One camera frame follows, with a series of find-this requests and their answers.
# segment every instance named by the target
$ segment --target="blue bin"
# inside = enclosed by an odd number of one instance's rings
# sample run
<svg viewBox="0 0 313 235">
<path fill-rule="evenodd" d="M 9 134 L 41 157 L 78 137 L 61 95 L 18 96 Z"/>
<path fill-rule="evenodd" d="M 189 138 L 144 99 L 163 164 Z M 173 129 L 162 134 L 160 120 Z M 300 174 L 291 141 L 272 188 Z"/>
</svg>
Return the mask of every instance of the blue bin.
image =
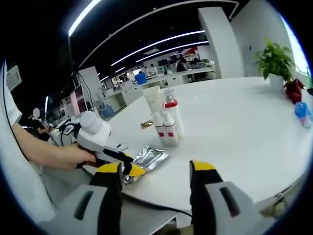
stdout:
<svg viewBox="0 0 313 235">
<path fill-rule="evenodd" d="M 135 76 L 135 79 L 138 83 L 138 85 L 144 84 L 147 82 L 146 75 L 144 73 L 139 73 Z"/>
</svg>

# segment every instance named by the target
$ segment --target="white pot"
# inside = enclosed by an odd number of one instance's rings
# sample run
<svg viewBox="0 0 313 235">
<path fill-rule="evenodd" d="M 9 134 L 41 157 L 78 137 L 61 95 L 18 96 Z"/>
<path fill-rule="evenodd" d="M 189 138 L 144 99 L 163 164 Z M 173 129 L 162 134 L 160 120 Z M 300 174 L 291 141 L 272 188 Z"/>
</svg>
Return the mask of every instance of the white pot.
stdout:
<svg viewBox="0 0 313 235">
<path fill-rule="evenodd" d="M 284 91 L 284 78 L 282 76 L 278 76 L 278 75 L 270 73 L 268 77 L 269 77 L 270 87 L 273 91 L 275 92 Z"/>
</svg>

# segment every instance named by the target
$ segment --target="ceiling light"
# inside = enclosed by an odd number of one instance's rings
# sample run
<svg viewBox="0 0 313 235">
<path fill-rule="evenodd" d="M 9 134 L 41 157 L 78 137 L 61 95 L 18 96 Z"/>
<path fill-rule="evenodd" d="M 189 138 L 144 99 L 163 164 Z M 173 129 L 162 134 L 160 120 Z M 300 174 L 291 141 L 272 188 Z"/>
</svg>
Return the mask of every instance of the ceiling light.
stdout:
<svg viewBox="0 0 313 235">
<path fill-rule="evenodd" d="M 123 70 L 123 69 L 125 69 L 125 67 L 123 67 L 123 68 L 121 68 L 121 69 L 115 71 L 115 73 L 120 72 L 120 71 Z"/>
<path fill-rule="evenodd" d="M 105 78 L 102 78 L 101 80 L 100 80 L 100 82 L 102 82 L 104 79 L 107 79 L 109 76 L 106 76 Z"/>
<path fill-rule="evenodd" d="M 156 44 L 163 43 L 163 42 L 166 42 L 166 41 L 169 41 L 169 40 L 172 40 L 172 39 L 175 39 L 175 38 L 179 38 L 179 37 L 188 36 L 188 35 L 192 35 L 192 34 L 196 34 L 196 33 L 204 33 L 204 32 L 205 32 L 204 30 L 200 30 L 200 31 L 195 31 L 195 32 L 190 32 L 190 33 L 184 33 L 184 34 L 180 34 L 180 35 L 177 35 L 177 36 L 174 36 L 174 37 L 170 37 L 170 38 L 167 38 L 167 39 L 163 39 L 163 40 L 161 40 L 161 41 L 158 41 L 158 42 L 156 42 L 156 43 L 153 43 L 153 44 L 151 44 L 151 45 L 148 45 L 148 46 L 146 46 L 146 47 L 143 47 L 142 49 L 139 49 L 139 50 L 137 50 L 137 51 L 134 51 L 133 53 L 130 53 L 129 55 L 127 55 L 127 56 L 123 57 L 122 59 L 120 59 L 120 60 L 114 62 L 113 64 L 111 64 L 111 66 L 116 65 L 118 62 L 121 62 L 122 60 L 124 60 L 124 59 L 130 57 L 131 55 L 134 55 L 134 54 L 136 54 L 137 52 L 140 52 L 140 51 L 142 51 L 142 50 L 145 50 L 145 49 L 147 49 L 148 47 L 152 47 L 152 46 L 154 46 L 154 45 L 156 45 Z"/>
<path fill-rule="evenodd" d="M 71 26 L 71 28 L 68 31 L 68 36 L 70 37 L 73 32 L 75 31 L 75 29 L 77 28 L 77 26 L 79 25 L 79 23 L 85 18 L 85 16 L 100 2 L 101 0 L 92 0 L 91 3 L 89 3 L 89 5 L 82 11 L 82 13 L 80 13 L 80 15 L 77 17 L 77 19 L 75 20 L 75 22 L 73 23 L 73 25 Z"/>
<path fill-rule="evenodd" d="M 45 98 L 45 114 L 47 113 L 48 99 L 49 99 L 49 97 L 47 96 L 47 97 Z"/>
<path fill-rule="evenodd" d="M 160 52 L 155 53 L 155 54 L 153 54 L 153 55 L 149 55 L 149 56 L 147 56 L 147 57 L 145 57 L 145 58 L 142 58 L 142 59 L 140 59 L 140 60 L 137 60 L 136 63 L 139 62 L 139 61 L 148 59 L 148 58 L 150 58 L 150 57 L 152 57 L 152 56 L 159 55 L 159 54 L 161 54 L 161 53 L 170 51 L 170 50 L 175 50 L 175 49 L 178 49 L 178 48 L 181 48 L 181 47 L 187 47 L 187 46 L 192 46 L 192 45 L 202 44 L 202 43 L 208 43 L 208 42 L 209 42 L 209 41 L 203 41 L 203 42 L 198 42 L 198 43 L 190 43 L 190 44 L 182 45 L 182 46 L 179 46 L 179 47 L 174 47 L 174 48 L 171 48 L 171 49 L 163 50 L 163 51 L 160 51 Z"/>
</svg>

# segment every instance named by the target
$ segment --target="green leaves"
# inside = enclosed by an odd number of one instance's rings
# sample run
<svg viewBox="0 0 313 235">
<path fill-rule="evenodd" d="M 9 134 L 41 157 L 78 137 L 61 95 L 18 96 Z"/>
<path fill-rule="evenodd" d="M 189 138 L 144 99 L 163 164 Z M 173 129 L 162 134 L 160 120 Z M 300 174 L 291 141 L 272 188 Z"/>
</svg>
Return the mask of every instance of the green leaves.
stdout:
<svg viewBox="0 0 313 235">
<path fill-rule="evenodd" d="M 264 79 L 268 78 L 269 73 L 273 73 L 282 76 L 285 81 L 290 81 L 292 75 L 289 69 L 294 65 L 294 62 L 285 54 L 291 52 L 290 49 L 288 47 L 281 48 L 269 39 L 265 39 L 265 41 L 266 48 L 256 53 L 259 72 L 263 72 Z"/>
</svg>

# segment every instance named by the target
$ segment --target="ceiling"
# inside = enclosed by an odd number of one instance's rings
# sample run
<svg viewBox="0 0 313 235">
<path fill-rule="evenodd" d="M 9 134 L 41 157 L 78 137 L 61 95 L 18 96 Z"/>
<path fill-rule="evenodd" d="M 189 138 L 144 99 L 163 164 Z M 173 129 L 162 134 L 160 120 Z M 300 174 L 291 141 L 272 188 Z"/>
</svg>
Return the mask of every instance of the ceiling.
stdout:
<svg viewBox="0 0 313 235">
<path fill-rule="evenodd" d="M 45 96 L 55 104 L 73 89 L 70 77 L 67 31 L 90 0 L 9 1 L 11 17 L 7 29 L 7 63 L 19 66 L 22 83 L 12 92 L 19 109 L 31 115 L 42 108 Z M 102 0 L 79 24 L 70 37 L 72 59 L 76 69 L 110 34 L 130 21 L 157 9 L 183 2 L 179 0 Z M 234 16 L 248 0 L 238 0 Z M 159 40 L 201 29 L 198 8 L 220 6 L 227 16 L 235 4 L 212 1 L 171 7 L 141 19 L 108 39 L 80 69 L 96 66 L 100 78 L 114 74 L 122 67 L 130 68 L 146 55 L 133 55 L 115 66 L 111 64 L 125 55 Z M 199 34 L 181 37 L 157 45 L 160 50 L 194 43 L 205 38 Z"/>
</svg>

